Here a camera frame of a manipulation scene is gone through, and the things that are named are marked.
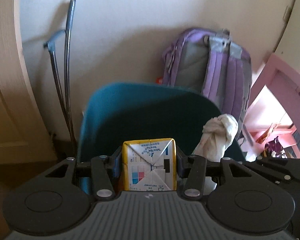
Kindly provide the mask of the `yellow drink carton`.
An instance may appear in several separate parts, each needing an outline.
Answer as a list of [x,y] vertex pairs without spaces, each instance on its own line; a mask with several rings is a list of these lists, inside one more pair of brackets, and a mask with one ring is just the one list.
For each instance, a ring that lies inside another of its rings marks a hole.
[[177,158],[172,138],[125,141],[122,145],[126,191],[175,191]]

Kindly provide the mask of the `white tissue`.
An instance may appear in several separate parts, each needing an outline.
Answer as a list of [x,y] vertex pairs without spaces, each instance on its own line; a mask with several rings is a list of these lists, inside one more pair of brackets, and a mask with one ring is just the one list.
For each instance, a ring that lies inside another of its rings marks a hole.
[[225,151],[232,145],[237,132],[238,122],[232,115],[221,114],[211,118],[203,126],[202,137],[192,155],[219,163]]

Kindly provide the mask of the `teal deer trash bin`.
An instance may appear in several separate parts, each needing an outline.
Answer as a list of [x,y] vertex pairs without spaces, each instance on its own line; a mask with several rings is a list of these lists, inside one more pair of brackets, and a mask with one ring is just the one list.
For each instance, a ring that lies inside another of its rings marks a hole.
[[174,139],[185,155],[198,145],[203,126],[221,114],[198,93],[155,84],[113,83],[97,90],[86,107],[78,163],[111,156],[125,141]]

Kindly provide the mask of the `dark full waste bin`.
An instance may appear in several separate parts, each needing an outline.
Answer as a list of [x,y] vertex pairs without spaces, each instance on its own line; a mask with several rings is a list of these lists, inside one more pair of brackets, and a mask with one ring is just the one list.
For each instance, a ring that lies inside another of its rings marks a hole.
[[282,158],[286,159],[287,155],[286,152],[279,142],[279,137],[275,137],[272,141],[269,141],[264,146],[263,155],[265,157],[272,157],[272,158]]

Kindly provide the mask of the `beige wooden door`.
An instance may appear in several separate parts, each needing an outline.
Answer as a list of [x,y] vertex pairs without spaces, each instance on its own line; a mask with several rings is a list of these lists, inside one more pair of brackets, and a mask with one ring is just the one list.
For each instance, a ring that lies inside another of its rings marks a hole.
[[0,0],[0,164],[55,159],[23,56],[20,0]]

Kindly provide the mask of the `purple grey backpack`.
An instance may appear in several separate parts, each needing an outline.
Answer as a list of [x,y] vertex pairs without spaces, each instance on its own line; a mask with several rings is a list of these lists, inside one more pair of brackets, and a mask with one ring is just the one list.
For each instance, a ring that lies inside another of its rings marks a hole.
[[248,109],[252,84],[251,58],[227,29],[190,28],[163,52],[162,84],[194,90],[238,122],[236,138]]

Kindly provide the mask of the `pink wooden desk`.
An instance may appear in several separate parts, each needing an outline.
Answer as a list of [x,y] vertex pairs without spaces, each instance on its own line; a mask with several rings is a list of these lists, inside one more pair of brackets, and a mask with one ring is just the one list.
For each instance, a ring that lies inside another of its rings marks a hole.
[[282,146],[292,147],[300,158],[294,132],[300,134],[300,74],[271,54],[251,88],[242,146],[246,159],[255,160],[266,142],[275,137]]

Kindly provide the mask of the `white bookshelf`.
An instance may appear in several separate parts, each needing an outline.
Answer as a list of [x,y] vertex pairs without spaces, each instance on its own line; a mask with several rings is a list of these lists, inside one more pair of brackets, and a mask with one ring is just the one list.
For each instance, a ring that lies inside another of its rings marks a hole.
[[300,0],[295,0],[275,54],[300,73]]

